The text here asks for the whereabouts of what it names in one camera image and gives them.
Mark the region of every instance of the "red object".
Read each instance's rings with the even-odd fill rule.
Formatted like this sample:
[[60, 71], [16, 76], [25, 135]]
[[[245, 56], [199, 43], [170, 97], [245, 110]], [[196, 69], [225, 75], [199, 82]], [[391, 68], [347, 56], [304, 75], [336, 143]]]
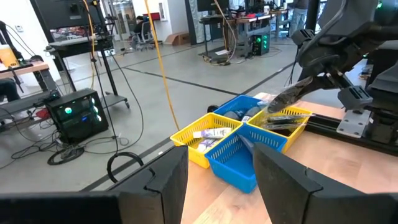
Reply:
[[38, 116], [41, 119], [49, 119], [50, 113], [47, 109], [42, 109], [36, 113], [36, 116]]
[[152, 17], [152, 20], [160, 20], [160, 13], [158, 13], [158, 12], [152, 12], [151, 14], [150, 14], [150, 16]]

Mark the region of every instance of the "yellow basket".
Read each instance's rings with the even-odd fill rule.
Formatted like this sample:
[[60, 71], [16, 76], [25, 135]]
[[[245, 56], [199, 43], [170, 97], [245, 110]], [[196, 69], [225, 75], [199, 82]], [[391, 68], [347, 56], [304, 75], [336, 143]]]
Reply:
[[[205, 158], [205, 154], [213, 149], [216, 145], [218, 145], [222, 140], [228, 137], [235, 129], [242, 126], [243, 123], [240, 121], [236, 121], [234, 119], [226, 118], [224, 116], [220, 116], [214, 113], [208, 113], [201, 118], [197, 119], [192, 124], [187, 127], [181, 129], [179, 132], [173, 134], [170, 139], [174, 142], [176, 146], [187, 145], [188, 146], [188, 158], [198, 164], [199, 166], [207, 169], [210, 164], [209, 161]], [[205, 152], [198, 152], [197, 147], [199, 143], [203, 140], [194, 139], [193, 132], [202, 131], [211, 128], [232, 128], [231, 133], [227, 134], [224, 138], [220, 139], [217, 144], [213, 147], [207, 149]]]
[[[297, 108], [295, 106], [290, 106], [282, 111], [280, 111], [279, 113], [277, 113], [278, 115], [296, 115], [296, 114], [312, 114], [311, 111], [309, 110], [305, 110], [305, 109], [301, 109], [301, 108]], [[257, 127], [257, 128], [261, 128], [263, 130], [265, 130], [264, 128], [260, 127], [260, 123], [263, 122], [266, 118], [266, 113], [264, 112], [264, 110], [258, 112], [258, 114], [254, 115], [254, 117], [252, 117], [249, 121], [248, 121], [248, 125]], [[303, 124], [307, 124], [308, 123], [308, 119], [310, 119], [310, 117], [306, 117], [303, 118], [301, 120], [301, 122]], [[289, 149], [289, 147], [293, 144], [293, 142], [301, 135], [301, 133], [303, 133], [305, 129], [305, 126], [300, 126], [298, 128], [296, 128], [292, 134], [290, 136], [284, 136], [282, 134], [279, 133], [275, 133], [273, 131], [270, 130], [266, 130], [268, 132], [271, 132], [272, 134], [276, 134], [282, 137], [287, 138], [287, 142], [282, 150], [282, 153], [287, 152], [287, 150]]]

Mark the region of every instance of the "blue basket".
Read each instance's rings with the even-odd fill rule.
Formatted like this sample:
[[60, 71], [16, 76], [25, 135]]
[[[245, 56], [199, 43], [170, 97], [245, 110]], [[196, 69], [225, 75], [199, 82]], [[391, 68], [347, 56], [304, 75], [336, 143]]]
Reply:
[[228, 103], [220, 106], [214, 111], [215, 114], [224, 115], [229, 111], [244, 110], [245, 112], [250, 110], [252, 107], [257, 106], [257, 103], [261, 100], [255, 99], [251, 96], [240, 95]]
[[205, 154], [217, 177], [249, 194], [256, 187], [257, 180], [254, 174], [252, 154], [238, 134], [251, 142], [261, 142], [270, 146], [278, 152], [282, 152], [287, 139], [244, 124]]

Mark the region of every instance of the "gray floor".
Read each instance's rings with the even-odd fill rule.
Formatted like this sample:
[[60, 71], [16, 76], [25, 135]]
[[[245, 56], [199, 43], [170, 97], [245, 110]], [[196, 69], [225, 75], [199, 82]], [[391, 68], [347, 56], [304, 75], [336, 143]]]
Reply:
[[[209, 43], [210, 48], [217, 47], [220, 43]], [[290, 74], [290, 68], [269, 79], [262, 85], [256, 85], [270, 77], [281, 68], [292, 63], [296, 48], [288, 40], [279, 41], [272, 45], [281, 50], [264, 57], [256, 57], [239, 65], [218, 67], [203, 62], [198, 53], [204, 51], [203, 46], [163, 46], [161, 52], [165, 72], [168, 80], [172, 103], [180, 127], [184, 127], [203, 116], [208, 105], [220, 105], [236, 94], [250, 90], [248, 95], [259, 92], [278, 93], [284, 87], [284, 83]], [[155, 50], [127, 54], [124, 57], [117, 56], [122, 70], [132, 86], [144, 114], [144, 134], [141, 139], [127, 151], [141, 154], [146, 152], [158, 142], [168, 138], [176, 132], [169, 104], [165, 95], [163, 81], [160, 77], [159, 61]], [[110, 59], [109, 64], [113, 69], [113, 77], [119, 94], [129, 99], [131, 109], [127, 109], [124, 103], [110, 108], [116, 134], [135, 141], [141, 131], [141, 115], [134, 98], [127, 87], [127, 83], [117, 65]], [[70, 69], [75, 71], [72, 77], [78, 89], [89, 87], [91, 84], [91, 68], [88, 54], [68, 58]], [[300, 68], [295, 70], [295, 77]], [[351, 72], [352, 80], [358, 80], [357, 71]], [[101, 75], [104, 90], [110, 91], [109, 81], [106, 75]], [[63, 91], [68, 91], [68, 84], [62, 86]], [[27, 88], [26, 94], [35, 93], [37, 88]], [[95, 78], [95, 90], [100, 94], [97, 78]], [[324, 103], [330, 106], [340, 107], [340, 102], [335, 97], [335, 92], [315, 93], [306, 97], [306, 100], [316, 103]], [[22, 130], [24, 136], [30, 140], [38, 140], [54, 131], [53, 128], [40, 129], [33, 126]], [[94, 138], [111, 136], [111, 131], [101, 133]], [[0, 134], [0, 167], [11, 162], [12, 153], [28, 147], [32, 142], [24, 139], [17, 131]], [[150, 153], [144, 158], [147, 162], [157, 156], [161, 151], [172, 145], [168, 142], [163, 147]], [[115, 143], [89, 145], [86, 150], [93, 152], [109, 152], [115, 150]], [[106, 162], [111, 156], [94, 155], [84, 153], [78, 159], [60, 165], [48, 166], [47, 159], [52, 152], [38, 152], [23, 159], [18, 159], [11, 165], [0, 170], [0, 193], [6, 192], [48, 192], [48, 191], [76, 191], [84, 189], [106, 174]], [[113, 168], [117, 168], [128, 159], [117, 159]], [[117, 175], [123, 178], [137, 169], [137, 165], [131, 166]], [[111, 185], [106, 181], [97, 186], [96, 190], [106, 189]]]

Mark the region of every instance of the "black monitor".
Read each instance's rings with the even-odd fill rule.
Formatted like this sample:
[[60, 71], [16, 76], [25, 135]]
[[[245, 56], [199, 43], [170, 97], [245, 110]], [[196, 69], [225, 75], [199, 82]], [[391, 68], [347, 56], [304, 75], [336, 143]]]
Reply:
[[[218, 7], [214, 0], [197, 0], [198, 1], [198, 12], [205, 11], [218, 11]], [[229, 8], [229, 0], [217, 0], [222, 10]]]
[[[92, 23], [100, 24], [96, 8], [90, 5], [90, 0], [86, 1], [89, 4]], [[87, 26], [89, 24], [86, 7], [82, 0], [30, 0], [30, 2], [43, 29]]]

